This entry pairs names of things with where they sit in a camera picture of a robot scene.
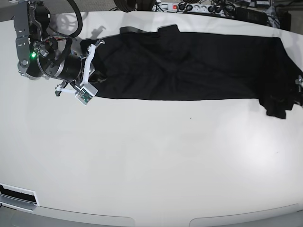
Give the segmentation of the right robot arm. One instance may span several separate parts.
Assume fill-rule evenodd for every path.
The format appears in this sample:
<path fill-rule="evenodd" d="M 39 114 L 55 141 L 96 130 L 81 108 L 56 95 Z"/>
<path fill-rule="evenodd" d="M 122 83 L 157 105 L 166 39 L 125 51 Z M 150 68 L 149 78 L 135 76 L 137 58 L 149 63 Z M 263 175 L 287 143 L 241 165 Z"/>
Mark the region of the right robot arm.
<path fill-rule="evenodd" d="M 18 0 L 16 3 L 13 21 L 19 74 L 31 80 L 60 80 L 61 84 L 55 87 L 56 96 L 62 92 L 72 93 L 86 105 L 98 92 L 91 79 L 96 74 L 92 61 L 96 49 L 105 41 L 96 40 L 84 53 L 72 50 L 83 28 L 80 10 L 73 0 L 68 3 L 75 13 L 77 28 L 70 35 L 47 32 L 51 15 L 43 1 Z"/>

